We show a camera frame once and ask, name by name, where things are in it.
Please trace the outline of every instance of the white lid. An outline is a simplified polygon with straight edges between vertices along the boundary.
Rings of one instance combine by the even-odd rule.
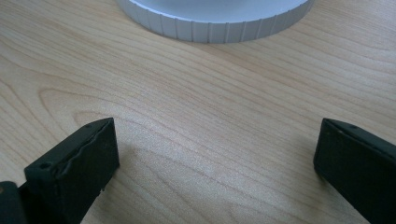
[[[276,34],[301,19],[314,0],[117,0],[154,33],[202,43],[233,43]]]

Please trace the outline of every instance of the ridged edge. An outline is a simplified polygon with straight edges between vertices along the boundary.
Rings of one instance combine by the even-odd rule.
[[[198,43],[236,43],[273,35],[289,28],[308,13],[314,0],[307,0],[271,18],[232,23],[184,21],[157,14],[131,0],[117,2],[125,14],[156,34]]]

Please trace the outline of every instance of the black clamp jaw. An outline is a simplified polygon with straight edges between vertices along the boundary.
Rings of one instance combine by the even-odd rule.
[[[80,223],[118,167],[114,120],[89,123],[27,166],[19,188],[0,182],[0,223]]]
[[[396,146],[354,125],[322,121],[315,170],[371,223],[396,223]]]

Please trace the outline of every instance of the wooden table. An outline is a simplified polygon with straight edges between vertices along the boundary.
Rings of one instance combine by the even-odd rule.
[[[0,1],[0,179],[114,117],[83,223],[365,223],[316,175],[323,118],[396,143],[396,2],[318,0],[277,35],[155,35],[114,0]]]

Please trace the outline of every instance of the black plastic piece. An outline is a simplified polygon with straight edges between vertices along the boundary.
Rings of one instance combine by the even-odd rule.
[[[78,129],[25,168],[19,194],[27,222],[80,223],[119,166],[113,119]]]
[[[27,223],[17,185],[10,181],[0,182],[0,223]]]
[[[396,146],[354,125],[324,119],[314,164],[369,222],[396,223]]]

